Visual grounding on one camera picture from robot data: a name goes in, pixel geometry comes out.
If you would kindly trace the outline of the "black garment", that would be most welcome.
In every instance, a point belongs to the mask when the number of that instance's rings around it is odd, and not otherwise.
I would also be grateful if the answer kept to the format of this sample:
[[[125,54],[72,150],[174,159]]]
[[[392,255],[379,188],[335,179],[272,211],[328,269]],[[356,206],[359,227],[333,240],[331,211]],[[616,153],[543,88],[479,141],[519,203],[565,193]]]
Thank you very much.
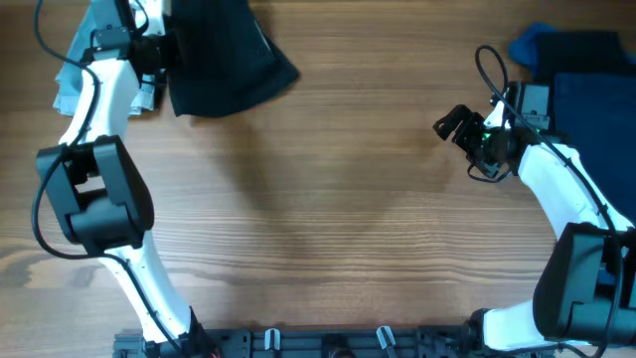
[[[261,30],[246,0],[174,1],[183,64],[168,72],[177,116],[224,117],[289,90],[297,68]]]

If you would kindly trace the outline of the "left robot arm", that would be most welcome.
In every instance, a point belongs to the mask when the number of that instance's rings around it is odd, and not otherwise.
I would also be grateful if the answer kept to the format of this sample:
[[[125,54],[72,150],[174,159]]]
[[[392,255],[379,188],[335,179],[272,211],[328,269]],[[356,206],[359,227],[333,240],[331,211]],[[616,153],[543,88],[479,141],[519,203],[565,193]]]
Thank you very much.
[[[218,354],[159,258],[150,191],[123,143],[144,76],[180,66],[181,52],[173,33],[88,47],[77,63],[82,89],[73,120],[36,159],[36,241],[54,257],[97,260],[110,271],[142,325],[142,357]]]

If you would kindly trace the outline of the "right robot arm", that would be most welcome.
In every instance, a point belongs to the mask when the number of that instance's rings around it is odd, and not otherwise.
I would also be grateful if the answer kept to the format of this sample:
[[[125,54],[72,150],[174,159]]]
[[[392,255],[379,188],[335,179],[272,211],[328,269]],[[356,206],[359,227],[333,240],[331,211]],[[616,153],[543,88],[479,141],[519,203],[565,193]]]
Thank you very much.
[[[599,192],[567,137],[501,105],[483,117],[458,104],[433,129],[491,182],[506,165],[535,195],[556,235],[533,297],[474,312],[449,346],[477,356],[634,346],[635,226]]]

